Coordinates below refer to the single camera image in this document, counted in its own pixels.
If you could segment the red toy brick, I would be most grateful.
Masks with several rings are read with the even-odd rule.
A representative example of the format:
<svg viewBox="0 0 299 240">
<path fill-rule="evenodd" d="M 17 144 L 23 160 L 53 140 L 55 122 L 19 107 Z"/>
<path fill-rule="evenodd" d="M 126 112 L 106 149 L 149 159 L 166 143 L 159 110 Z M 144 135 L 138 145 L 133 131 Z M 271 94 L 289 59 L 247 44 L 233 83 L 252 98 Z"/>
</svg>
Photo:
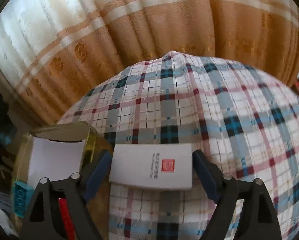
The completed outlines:
<svg viewBox="0 0 299 240">
<path fill-rule="evenodd" d="M 75 229 L 70 216 L 69 208 L 66 199 L 59 198 L 58 205 L 60 210 L 60 215 L 64 224 L 64 229 L 68 240 L 75 240 Z"/>
</svg>

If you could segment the teal toy brick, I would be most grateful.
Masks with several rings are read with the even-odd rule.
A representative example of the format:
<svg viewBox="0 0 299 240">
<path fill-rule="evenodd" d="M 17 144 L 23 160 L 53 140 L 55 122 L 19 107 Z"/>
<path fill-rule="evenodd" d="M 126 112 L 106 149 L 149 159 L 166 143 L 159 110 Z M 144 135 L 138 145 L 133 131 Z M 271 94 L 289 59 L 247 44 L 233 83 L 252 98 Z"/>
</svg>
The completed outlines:
<svg viewBox="0 0 299 240">
<path fill-rule="evenodd" d="M 24 218 L 34 189 L 22 181 L 13 184 L 13 212 L 20 218 Z"/>
</svg>

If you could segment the white box red logo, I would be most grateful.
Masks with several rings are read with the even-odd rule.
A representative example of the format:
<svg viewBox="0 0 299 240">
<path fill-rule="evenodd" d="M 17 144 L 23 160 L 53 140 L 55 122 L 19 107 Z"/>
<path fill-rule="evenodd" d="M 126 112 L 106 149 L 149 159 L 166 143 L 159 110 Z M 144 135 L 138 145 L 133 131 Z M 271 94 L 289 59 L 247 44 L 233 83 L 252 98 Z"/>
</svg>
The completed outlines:
<svg viewBox="0 0 299 240">
<path fill-rule="evenodd" d="M 109 181 L 161 191 L 192 189 L 192 145 L 123 145 L 114 148 Z"/>
</svg>

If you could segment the gold metal tray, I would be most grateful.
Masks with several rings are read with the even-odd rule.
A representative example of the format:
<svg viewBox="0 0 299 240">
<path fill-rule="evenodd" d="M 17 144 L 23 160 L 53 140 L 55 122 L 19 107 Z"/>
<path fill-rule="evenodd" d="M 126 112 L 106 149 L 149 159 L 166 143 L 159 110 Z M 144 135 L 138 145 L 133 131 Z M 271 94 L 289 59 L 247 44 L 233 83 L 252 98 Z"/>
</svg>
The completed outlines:
<svg viewBox="0 0 299 240">
<path fill-rule="evenodd" d="M 12 211 L 13 211 L 13 184 L 15 181 L 27 183 L 28 168 L 33 148 L 34 138 L 43 138 L 57 142 L 79 142 L 84 140 L 85 146 L 81 161 L 80 170 L 86 167 L 87 164 L 96 160 L 102 150 L 107 150 L 113 156 L 113 149 L 104 137 L 100 135 L 87 122 L 76 122 L 72 124 L 45 126 L 33 129 L 26 133 L 21 142 L 19 152 L 16 157 L 15 167 L 12 173 Z M 108 237 L 108 216 L 109 216 L 109 171 L 105 175 L 104 180 L 96 193 L 96 195 L 88 201 L 86 207 L 90 217 L 97 230 L 101 234 L 101 239 Z M 23 218 L 18 217 L 13 212 L 13 222 L 19 233 L 22 228 Z"/>
</svg>

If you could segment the white paper tray liner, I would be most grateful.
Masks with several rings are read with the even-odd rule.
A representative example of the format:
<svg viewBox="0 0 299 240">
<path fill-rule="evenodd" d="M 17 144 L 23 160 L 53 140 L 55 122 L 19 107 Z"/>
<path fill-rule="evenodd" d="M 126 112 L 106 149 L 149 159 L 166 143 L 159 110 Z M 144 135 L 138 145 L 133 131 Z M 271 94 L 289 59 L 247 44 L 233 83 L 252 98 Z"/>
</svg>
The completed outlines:
<svg viewBox="0 0 299 240">
<path fill-rule="evenodd" d="M 85 141 L 57 142 L 34 138 L 27 183 L 35 188 L 41 178 L 50 181 L 68 178 L 80 170 Z"/>
</svg>

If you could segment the plaid tablecloth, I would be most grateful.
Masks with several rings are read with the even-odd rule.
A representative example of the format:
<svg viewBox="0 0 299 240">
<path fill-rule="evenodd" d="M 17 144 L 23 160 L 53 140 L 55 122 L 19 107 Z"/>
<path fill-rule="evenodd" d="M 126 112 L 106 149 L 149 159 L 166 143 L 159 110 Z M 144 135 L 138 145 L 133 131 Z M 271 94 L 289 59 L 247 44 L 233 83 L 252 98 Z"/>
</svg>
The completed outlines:
<svg viewBox="0 0 299 240">
<path fill-rule="evenodd" d="M 283 239 L 299 231 L 299 96 L 259 69 L 171 51 L 134 64 L 77 101 L 112 145 L 192 144 L 234 178 L 264 181 Z"/>
</svg>

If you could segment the cream and orange curtain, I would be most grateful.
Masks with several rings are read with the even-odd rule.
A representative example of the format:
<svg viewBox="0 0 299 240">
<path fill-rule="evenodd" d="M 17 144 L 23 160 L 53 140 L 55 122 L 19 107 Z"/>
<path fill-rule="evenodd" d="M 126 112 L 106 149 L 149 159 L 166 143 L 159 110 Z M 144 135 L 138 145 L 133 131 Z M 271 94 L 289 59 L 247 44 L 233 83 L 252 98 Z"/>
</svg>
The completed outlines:
<svg viewBox="0 0 299 240">
<path fill-rule="evenodd" d="M 0 72 L 52 124 L 96 85 L 169 51 L 236 60 L 291 85 L 299 72 L 293 0 L 10 0 Z"/>
</svg>

